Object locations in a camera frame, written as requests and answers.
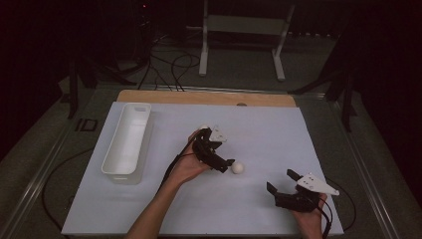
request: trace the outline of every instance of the white tray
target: white tray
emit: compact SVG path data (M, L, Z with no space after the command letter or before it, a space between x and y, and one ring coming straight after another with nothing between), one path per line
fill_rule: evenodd
M140 182L151 132L150 112L150 104L127 103L123 107L102 166L113 182Z

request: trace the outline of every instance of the human arm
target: human arm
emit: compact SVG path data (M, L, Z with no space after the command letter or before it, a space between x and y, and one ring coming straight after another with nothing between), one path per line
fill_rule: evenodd
M167 180L133 223L125 238L157 238L164 216L181 185L209 168L195 156L191 143L174 165Z
M321 193L319 195L320 201L318 204L319 208L323 208L326 201L326 194ZM304 239L321 239L321 213L318 209L312 212L298 212L291 211L293 216L298 223L299 230L301 231Z

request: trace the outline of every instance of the white metal stand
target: white metal stand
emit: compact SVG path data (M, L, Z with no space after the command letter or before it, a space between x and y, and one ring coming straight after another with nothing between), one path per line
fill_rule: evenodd
M204 77L207 75L208 64L208 32L234 32L234 33L253 33L263 35L278 35L280 42L276 49L273 49L274 66L276 68L277 80L285 79L280 54L288 35L290 22L292 20L295 5L289 8L286 19L267 19L267 18L250 18L236 16L220 16L208 15L208 0L204 0L204 18L202 28L202 52L199 64L199 75Z

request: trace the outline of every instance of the human hand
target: human hand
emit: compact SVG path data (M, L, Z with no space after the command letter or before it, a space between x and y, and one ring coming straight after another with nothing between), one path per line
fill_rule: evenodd
M188 138L191 138L198 132L194 131ZM169 180L178 183L179 185L192 180L203 171L210 169L210 166L198 160L192 149L192 143L182 152L179 160L174 165L173 170L169 175Z
M326 194L321 193L319 198L318 207L323 208L326 201ZM301 230L304 239L322 238L321 213L318 209L315 209L312 212L298 212L293 210L291 210L291 212L298 223L299 230Z

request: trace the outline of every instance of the white tabletop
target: white tabletop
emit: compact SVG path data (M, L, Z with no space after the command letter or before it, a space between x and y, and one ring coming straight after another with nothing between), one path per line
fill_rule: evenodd
M323 179L299 108L151 104L152 135L141 182L114 184L102 163L124 103L113 103L64 225L64 234L124 234L152 199L174 156L199 126L218 124L227 137L221 157L246 166L242 174L210 170L182 186L163 221L161 235L298 234L291 213L275 206L267 181L295 193L288 168ZM331 198L330 234L342 234Z

